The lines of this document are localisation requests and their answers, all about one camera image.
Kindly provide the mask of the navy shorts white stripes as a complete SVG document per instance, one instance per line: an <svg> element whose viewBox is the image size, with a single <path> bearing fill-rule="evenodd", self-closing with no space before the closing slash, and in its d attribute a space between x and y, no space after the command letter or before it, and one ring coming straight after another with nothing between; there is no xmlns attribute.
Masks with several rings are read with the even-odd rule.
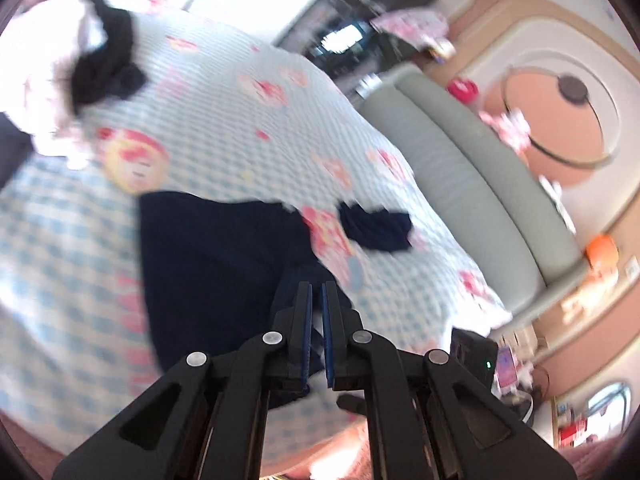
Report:
<svg viewBox="0 0 640 480"><path fill-rule="evenodd" d="M300 283L333 274L302 215L281 203L218 203L180 192L139 200L144 303L164 372L192 352L222 356L270 329Z"/></svg>

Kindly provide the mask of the black clothes pile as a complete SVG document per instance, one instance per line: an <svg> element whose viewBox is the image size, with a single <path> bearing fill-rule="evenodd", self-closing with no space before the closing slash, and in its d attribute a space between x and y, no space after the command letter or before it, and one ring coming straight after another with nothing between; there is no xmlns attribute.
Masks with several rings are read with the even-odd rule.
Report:
<svg viewBox="0 0 640 480"><path fill-rule="evenodd" d="M84 106L104 99L128 100L148 82L134 62L134 19L105 0L87 0L102 24L104 41L83 53L70 76L72 110L79 115Z"/></svg>

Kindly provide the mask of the white pink clothes pile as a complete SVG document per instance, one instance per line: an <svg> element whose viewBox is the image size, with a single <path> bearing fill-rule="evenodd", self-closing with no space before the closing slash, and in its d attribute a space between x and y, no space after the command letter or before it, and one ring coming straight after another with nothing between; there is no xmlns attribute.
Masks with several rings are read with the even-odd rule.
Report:
<svg viewBox="0 0 640 480"><path fill-rule="evenodd" d="M73 112L70 78L83 54L106 39L88 0L47 0L14 16L1 34L1 111L43 156L71 170L94 154Z"/></svg>

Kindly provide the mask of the small folded navy garment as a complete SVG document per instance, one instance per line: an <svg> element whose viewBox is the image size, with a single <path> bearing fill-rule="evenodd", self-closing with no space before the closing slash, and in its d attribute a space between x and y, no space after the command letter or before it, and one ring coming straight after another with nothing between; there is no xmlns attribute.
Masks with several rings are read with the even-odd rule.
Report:
<svg viewBox="0 0 640 480"><path fill-rule="evenodd" d="M345 235L363 248L378 252L404 252L411 248L413 225L407 211L367 210L359 204L341 202L337 212Z"/></svg>

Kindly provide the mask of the grey-green padded headboard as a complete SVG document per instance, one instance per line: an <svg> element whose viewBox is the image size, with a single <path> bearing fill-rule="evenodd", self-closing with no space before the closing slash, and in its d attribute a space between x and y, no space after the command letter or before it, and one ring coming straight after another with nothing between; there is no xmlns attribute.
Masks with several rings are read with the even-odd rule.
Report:
<svg viewBox="0 0 640 480"><path fill-rule="evenodd" d="M390 70L357 107L413 170L416 185L480 267L517 330L558 304L588 263L524 162L416 66Z"/></svg>

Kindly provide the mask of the orange-headed plush doll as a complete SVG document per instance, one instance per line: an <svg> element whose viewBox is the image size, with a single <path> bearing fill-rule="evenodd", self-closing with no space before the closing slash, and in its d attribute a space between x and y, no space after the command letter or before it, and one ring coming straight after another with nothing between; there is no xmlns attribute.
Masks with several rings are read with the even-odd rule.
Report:
<svg viewBox="0 0 640 480"><path fill-rule="evenodd" d="M599 234L590 240L585 255L589 263L587 277L561 302L563 323L570 324L579 315L587 315L612 294L618 282L620 252L614 238Z"/></svg>

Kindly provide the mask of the pink cat plush toy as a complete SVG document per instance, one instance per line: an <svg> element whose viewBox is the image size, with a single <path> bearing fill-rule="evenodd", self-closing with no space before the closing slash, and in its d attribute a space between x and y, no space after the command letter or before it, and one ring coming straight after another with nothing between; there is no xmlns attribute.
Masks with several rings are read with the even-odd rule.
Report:
<svg viewBox="0 0 640 480"><path fill-rule="evenodd" d="M491 115L484 110L478 117L485 125L495 131L500 141L518 154L530 147L530 125L521 110L516 108L500 115Z"/></svg>

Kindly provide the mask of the blue checkered cartoon blanket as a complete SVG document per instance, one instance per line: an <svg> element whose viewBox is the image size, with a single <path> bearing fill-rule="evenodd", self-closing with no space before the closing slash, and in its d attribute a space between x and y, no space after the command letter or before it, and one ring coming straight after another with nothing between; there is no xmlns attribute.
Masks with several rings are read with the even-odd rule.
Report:
<svg viewBox="0 0 640 480"><path fill-rule="evenodd" d="M240 34L142 21L133 99L82 118L137 167L168 155L168 191L299 211L314 252L363 323L406 350L454 327L510 321L499 296L416 185L396 146L304 58ZM350 240L341 202L407 211L411 248ZM58 452L76 448L158 377L142 299L138 200L100 165L32 156L1 192L1 408Z"/></svg>

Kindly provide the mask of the red round plush toy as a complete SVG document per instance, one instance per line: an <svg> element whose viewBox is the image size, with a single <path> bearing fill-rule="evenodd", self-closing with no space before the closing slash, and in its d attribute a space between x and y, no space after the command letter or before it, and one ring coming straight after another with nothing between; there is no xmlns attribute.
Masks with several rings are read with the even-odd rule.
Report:
<svg viewBox="0 0 640 480"><path fill-rule="evenodd" d="M448 82L447 91L464 105L473 103L480 95L474 81L460 77L452 78Z"/></svg>

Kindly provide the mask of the yellow white small plush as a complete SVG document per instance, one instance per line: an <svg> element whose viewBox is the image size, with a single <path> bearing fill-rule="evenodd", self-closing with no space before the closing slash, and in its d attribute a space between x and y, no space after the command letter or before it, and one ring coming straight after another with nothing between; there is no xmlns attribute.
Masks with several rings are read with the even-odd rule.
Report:
<svg viewBox="0 0 640 480"><path fill-rule="evenodd" d="M445 63L456 55L454 44L447 38L436 39L431 47L431 56L437 63Z"/></svg>

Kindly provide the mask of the pink patterned hanging garment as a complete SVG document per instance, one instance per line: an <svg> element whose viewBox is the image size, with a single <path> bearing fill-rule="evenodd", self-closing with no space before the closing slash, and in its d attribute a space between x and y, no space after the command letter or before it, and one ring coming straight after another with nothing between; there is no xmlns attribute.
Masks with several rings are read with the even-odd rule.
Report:
<svg viewBox="0 0 640 480"><path fill-rule="evenodd" d="M416 50L423 50L435 40L446 38L446 16L429 8L411 8L388 12L371 21L377 32L396 36Z"/></svg>

